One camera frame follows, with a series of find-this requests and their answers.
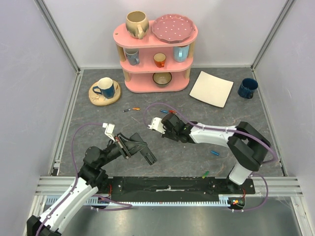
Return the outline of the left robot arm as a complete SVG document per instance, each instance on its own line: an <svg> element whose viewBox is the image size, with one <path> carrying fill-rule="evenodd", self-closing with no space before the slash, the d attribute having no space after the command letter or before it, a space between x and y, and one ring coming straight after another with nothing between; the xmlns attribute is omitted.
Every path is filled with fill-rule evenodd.
<svg viewBox="0 0 315 236"><path fill-rule="evenodd" d="M27 220L28 236L60 236L83 204L96 193L108 188L108 175L102 167L119 156L130 158L136 153L153 165L157 159L138 133L127 138L122 133L107 134L110 141L106 149L90 147L85 152L84 164L74 182L63 195L39 217Z"/></svg>

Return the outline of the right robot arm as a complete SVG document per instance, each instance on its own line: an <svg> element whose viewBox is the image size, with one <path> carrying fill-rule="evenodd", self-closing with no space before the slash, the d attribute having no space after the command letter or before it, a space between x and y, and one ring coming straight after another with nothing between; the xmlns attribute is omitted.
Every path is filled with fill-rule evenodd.
<svg viewBox="0 0 315 236"><path fill-rule="evenodd" d="M237 160L225 181L230 193L238 193L252 172L257 172L271 147L270 142L247 122L236 126L210 126L190 121L184 123L175 114L167 114L158 122L162 137L176 142L213 144L229 148Z"/></svg>

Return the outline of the black remote control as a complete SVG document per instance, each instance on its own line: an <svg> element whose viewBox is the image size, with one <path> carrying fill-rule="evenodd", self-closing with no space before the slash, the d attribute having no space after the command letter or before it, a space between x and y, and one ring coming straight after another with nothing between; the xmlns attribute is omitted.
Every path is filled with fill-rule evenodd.
<svg viewBox="0 0 315 236"><path fill-rule="evenodd" d="M140 137L138 133L133 134L130 139L135 142L142 143L142 145L139 145L140 153L141 155L146 159L146 161L149 163L149 165L153 165L157 162L156 157L151 152L151 150L148 147L148 144L144 142L144 140Z"/></svg>

